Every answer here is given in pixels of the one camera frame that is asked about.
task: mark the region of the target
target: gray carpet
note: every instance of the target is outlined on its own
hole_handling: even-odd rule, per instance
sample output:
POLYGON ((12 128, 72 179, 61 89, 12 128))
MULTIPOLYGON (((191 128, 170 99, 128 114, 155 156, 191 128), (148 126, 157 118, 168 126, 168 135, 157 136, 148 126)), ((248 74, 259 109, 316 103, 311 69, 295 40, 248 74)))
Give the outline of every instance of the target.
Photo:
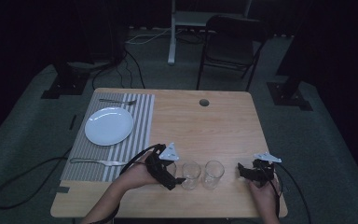
MULTIPOLYGON (((187 40, 196 40, 190 35, 180 36, 187 40)), ((277 77, 275 73, 290 41, 287 38, 275 37, 267 43, 250 89, 269 150, 271 154, 282 159, 284 167, 301 187, 313 223, 358 223, 358 168, 315 88, 306 83, 300 85, 300 90, 310 101, 313 111, 276 106, 269 95, 266 82, 286 80, 286 77, 277 77)), ((147 89, 194 90, 201 45, 178 42, 174 66, 167 65, 168 48, 169 38, 157 38, 147 44, 127 46, 129 53, 141 66, 147 89)), ((117 68, 119 73, 116 69, 110 69, 97 76, 94 86, 142 88, 136 64, 131 57, 127 57, 126 61, 128 65, 124 61, 117 68)), ((87 67, 82 63, 74 65, 87 67)), ((51 66, 35 76, 0 127, 0 185, 41 161, 62 156, 74 143, 93 92, 91 79, 80 96, 63 95, 57 100, 40 99, 55 76, 55 70, 51 66), (71 129, 74 115, 76 120, 71 129)), ((241 73, 206 67, 200 89, 243 91, 247 79, 241 80, 240 76, 241 73)), ((37 168, 33 173, 13 183, 0 195, 0 203, 13 204, 29 196, 55 163, 56 161, 53 161, 37 168)), ((0 223, 72 223, 71 218, 55 218, 49 212, 55 196, 51 191, 59 185, 62 169, 63 162, 28 203, 14 209, 0 210, 0 223)), ((282 169, 278 168, 277 172, 282 177, 284 198, 289 210, 288 216, 282 218, 281 222, 307 223, 305 206, 294 183, 282 169)), ((144 223, 160 221, 162 220, 143 220, 144 223)), ((258 219, 175 220, 178 223, 229 221, 234 224, 260 222, 258 219)))

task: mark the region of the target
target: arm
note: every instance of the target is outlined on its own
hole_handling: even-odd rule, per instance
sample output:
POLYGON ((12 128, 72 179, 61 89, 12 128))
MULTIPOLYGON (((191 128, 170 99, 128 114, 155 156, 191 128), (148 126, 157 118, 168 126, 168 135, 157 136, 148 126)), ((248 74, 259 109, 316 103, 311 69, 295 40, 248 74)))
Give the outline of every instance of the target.
MULTIPOLYGON (((145 162, 148 155, 149 153, 143 155, 139 162, 145 162)), ((144 164, 135 163, 124 174, 112 182, 101 199, 92 207, 81 223, 97 222, 109 217, 129 189, 137 189, 147 184, 157 183, 158 181, 147 172, 147 168, 144 164)))
MULTIPOLYGON (((276 195, 270 183, 267 182, 267 184, 261 188, 256 186, 252 181, 248 180, 247 183, 263 222, 266 224, 279 224, 280 221, 275 214, 276 195)), ((276 179, 272 180, 272 184, 275 186, 275 189, 279 190, 278 181, 276 179)))

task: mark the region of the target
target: table surface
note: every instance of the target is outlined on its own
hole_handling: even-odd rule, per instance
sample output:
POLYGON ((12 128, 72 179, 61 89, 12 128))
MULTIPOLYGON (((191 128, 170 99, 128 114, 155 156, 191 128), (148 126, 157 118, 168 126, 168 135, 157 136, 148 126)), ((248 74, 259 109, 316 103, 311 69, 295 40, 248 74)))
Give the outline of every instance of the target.
MULTIPOLYGON (((117 217, 258 217, 252 196, 240 177, 237 163, 252 168, 253 155, 269 151, 252 96, 240 91, 173 91, 97 89, 97 92, 155 94, 150 145, 175 143, 182 165, 195 161, 202 167, 218 160, 225 173, 216 189, 201 183, 195 189, 181 186, 169 191, 160 185, 127 192, 117 217), (208 106, 200 100, 207 99, 208 106)), ((51 207, 54 217, 84 217, 110 183, 65 181, 67 193, 57 193, 51 207)), ((281 197, 280 216, 287 215, 281 197)))

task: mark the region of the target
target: glass cup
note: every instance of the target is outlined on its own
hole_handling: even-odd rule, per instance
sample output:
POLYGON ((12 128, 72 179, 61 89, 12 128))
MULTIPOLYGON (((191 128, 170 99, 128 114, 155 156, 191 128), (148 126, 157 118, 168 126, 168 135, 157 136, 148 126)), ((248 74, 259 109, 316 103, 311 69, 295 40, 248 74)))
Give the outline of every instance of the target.
POLYGON ((220 178, 225 173, 225 167, 219 161, 208 161, 205 165, 205 175, 202 185, 206 189, 215 189, 220 178))
POLYGON ((199 182, 201 167, 194 161, 189 161, 182 166, 183 178, 186 180, 182 183, 184 189, 194 189, 199 182))

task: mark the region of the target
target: black chair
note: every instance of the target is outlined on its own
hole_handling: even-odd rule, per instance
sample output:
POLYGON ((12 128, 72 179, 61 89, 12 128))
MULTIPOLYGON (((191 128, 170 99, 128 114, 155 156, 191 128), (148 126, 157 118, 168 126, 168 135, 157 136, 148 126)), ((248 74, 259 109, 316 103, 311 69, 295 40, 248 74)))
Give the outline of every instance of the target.
POLYGON ((200 87, 204 65, 244 70, 241 78, 244 78, 249 68, 253 66, 246 86, 246 91, 248 91, 260 51, 268 38, 269 29, 262 21, 222 15, 211 17, 205 28, 205 42, 200 60, 197 90, 200 87))

